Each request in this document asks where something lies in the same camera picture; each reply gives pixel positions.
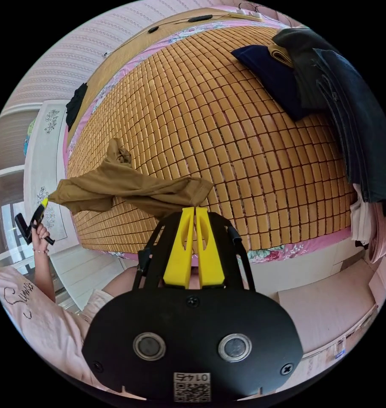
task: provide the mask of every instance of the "screw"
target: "screw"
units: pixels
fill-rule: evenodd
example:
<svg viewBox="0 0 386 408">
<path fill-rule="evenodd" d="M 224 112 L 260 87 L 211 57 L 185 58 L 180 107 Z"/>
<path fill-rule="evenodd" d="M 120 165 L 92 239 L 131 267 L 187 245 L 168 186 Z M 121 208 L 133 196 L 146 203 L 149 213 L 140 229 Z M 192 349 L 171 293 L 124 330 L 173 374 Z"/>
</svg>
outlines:
<svg viewBox="0 0 386 408">
<path fill-rule="evenodd" d="M 285 364 L 281 368 L 281 375 L 288 375 L 294 369 L 294 365 L 292 363 Z"/>
<path fill-rule="evenodd" d="M 200 304 L 200 300 L 199 300 L 199 298 L 198 298 L 197 296 L 189 296 L 189 297 L 186 299 L 186 304 L 187 304 L 189 307 L 198 307 L 199 304 Z"/>
<path fill-rule="evenodd" d="M 101 363 L 99 363 L 98 361 L 94 361 L 93 363 L 94 369 L 97 373 L 102 373 L 104 371 L 104 368 L 102 366 Z"/>
</svg>

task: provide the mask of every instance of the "qr code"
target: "qr code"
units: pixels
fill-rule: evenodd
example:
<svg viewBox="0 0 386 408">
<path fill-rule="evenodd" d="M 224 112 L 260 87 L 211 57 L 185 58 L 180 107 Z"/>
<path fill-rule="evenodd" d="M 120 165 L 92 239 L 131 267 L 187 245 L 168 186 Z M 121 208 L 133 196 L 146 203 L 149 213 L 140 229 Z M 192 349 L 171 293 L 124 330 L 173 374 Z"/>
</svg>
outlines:
<svg viewBox="0 0 386 408">
<path fill-rule="evenodd" d="M 175 402 L 210 402 L 209 382 L 175 382 Z"/>
</svg>

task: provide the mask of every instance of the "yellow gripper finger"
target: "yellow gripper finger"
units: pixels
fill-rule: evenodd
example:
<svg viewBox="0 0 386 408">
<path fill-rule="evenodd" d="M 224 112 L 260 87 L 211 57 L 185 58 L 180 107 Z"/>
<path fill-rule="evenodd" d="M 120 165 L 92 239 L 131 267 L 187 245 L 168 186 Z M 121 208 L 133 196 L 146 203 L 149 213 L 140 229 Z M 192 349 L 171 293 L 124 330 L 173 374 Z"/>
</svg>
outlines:
<svg viewBox="0 0 386 408">
<path fill-rule="evenodd" d="M 222 285 L 224 273 L 206 208 L 196 208 L 196 232 L 200 288 Z"/>
<path fill-rule="evenodd" d="M 166 285 L 189 288 L 193 254 L 194 207 L 184 208 L 163 281 Z"/>
</svg>

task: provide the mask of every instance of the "black cloth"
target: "black cloth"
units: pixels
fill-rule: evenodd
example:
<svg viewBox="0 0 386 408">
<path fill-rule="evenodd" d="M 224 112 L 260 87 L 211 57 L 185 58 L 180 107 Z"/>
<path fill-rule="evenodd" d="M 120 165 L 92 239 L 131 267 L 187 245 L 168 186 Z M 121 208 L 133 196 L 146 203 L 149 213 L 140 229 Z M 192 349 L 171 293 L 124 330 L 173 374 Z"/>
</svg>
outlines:
<svg viewBox="0 0 386 408">
<path fill-rule="evenodd" d="M 369 244 L 363 245 L 361 241 L 355 241 L 355 247 L 356 248 L 363 247 L 366 250 L 369 249 Z"/>
<path fill-rule="evenodd" d="M 339 133 L 349 182 L 363 201 L 382 202 L 386 216 L 386 115 L 355 68 L 332 50 L 315 49 L 317 88 Z"/>
<path fill-rule="evenodd" d="M 272 40 L 286 48 L 291 57 L 301 106 L 307 109 L 326 109 L 326 101 L 316 88 L 316 79 L 320 78 L 321 73 L 312 64 L 312 59 L 316 58 L 313 48 L 339 52 L 310 28 L 285 28 Z"/>
<path fill-rule="evenodd" d="M 310 110 L 301 107 L 294 70 L 272 58 L 268 47 L 247 45 L 231 51 L 231 54 L 260 79 L 267 92 L 293 121 L 310 114 Z"/>
<path fill-rule="evenodd" d="M 77 118 L 79 109 L 81 108 L 82 100 L 84 99 L 85 93 L 87 92 L 88 85 L 83 83 L 78 89 L 74 91 L 74 96 L 71 101 L 66 105 L 67 107 L 67 117 L 65 122 L 68 125 L 68 130 L 71 129 L 72 125 Z"/>
</svg>

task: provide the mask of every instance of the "white cloth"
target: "white cloth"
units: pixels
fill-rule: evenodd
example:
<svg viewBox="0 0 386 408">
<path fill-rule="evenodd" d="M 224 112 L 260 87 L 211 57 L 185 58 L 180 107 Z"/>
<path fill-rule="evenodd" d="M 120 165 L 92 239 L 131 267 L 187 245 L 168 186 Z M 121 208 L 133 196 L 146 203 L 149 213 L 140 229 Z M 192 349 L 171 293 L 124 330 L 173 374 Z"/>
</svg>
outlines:
<svg viewBox="0 0 386 408">
<path fill-rule="evenodd" d="M 70 313 L 52 302 L 11 266 L 0 268 L 0 300 L 26 342 L 43 359 L 66 374 L 101 390 L 81 352 L 90 322 L 112 296 L 94 290 L 82 313 Z M 123 391 L 120 395 L 138 398 Z"/>
<path fill-rule="evenodd" d="M 372 213 L 369 203 L 363 201 L 360 185 L 353 184 L 358 194 L 357 201 L 350 206 L 350 222 L 352 240 L 360 241 L 366 245 L 372 235 Z"/>
</svg>

